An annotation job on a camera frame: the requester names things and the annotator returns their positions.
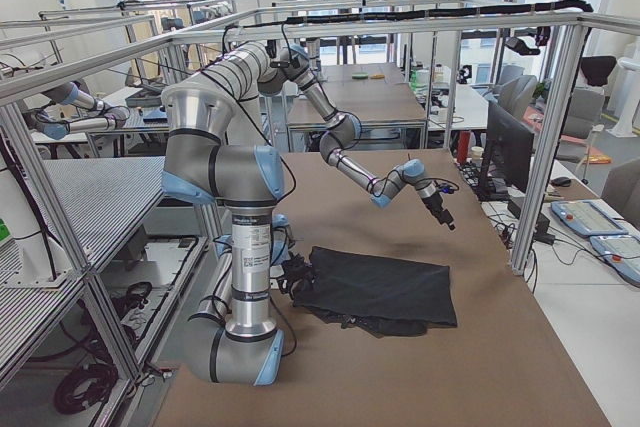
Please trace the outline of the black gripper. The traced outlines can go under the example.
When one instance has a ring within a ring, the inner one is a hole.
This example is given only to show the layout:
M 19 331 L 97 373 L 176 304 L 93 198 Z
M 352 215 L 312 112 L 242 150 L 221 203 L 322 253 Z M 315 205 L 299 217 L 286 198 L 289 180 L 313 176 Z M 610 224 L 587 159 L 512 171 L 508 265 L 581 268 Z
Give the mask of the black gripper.
M 282 294 L 288 294 L 291 299 L 300 290 L 308 290 L 315 278 L 313 265 L 302 255 L 295 255 L 281 264 L 283 273 L 278 277 L 278 288 Z
M 454 219 L 451 213 L 443 207 L 443 199 L 439 188 L 435 184 L 428 184 L 418 190 L 418 195 L 440 225 L 446 225 L 451 231 L 455 229 Z

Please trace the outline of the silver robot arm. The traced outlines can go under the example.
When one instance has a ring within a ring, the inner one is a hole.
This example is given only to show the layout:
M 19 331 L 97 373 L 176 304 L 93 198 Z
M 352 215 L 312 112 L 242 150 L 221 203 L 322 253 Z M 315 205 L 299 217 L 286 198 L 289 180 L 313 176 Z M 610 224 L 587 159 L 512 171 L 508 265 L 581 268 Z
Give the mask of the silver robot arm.
M 363 188 L 370 200 L 384 208 L 407 185 L 413 187 L 420 200 L 439 224 L 453 230 L 452 214 L 443 206 L 443 194 L 451 194 L 453 188 L 428 175 L 419 159 L 413 158 L 393 167 L 379 177 L 348 155 L 348 150 L 360 140 L 362 124 L 351 112 L 338 109 L 330 101 L 324 87 L 309 67 L 306 55 L 299 47 L 276 48 L 273 41 L 266 46 L 269 66 L 274 70 L 261 82 L 263 92 L 280 90 L 286 81 L 295 83 L 325 123 L 325 131 L 319 142 L 319 153 L 324 162 L 336 168 Z
M 231 213 L 231 244 L 210 293 L 186 324 L 191 372 L 215 383 L 272 384 L 284 333 L 270 315 L 273 210 L 285 195 L 276 148 L 224 135 L 249 100 L 284 81 L 261 42 L 247 42 L 164 89 L 169 137 L 161 185 L 194 205 L 222 202 Z

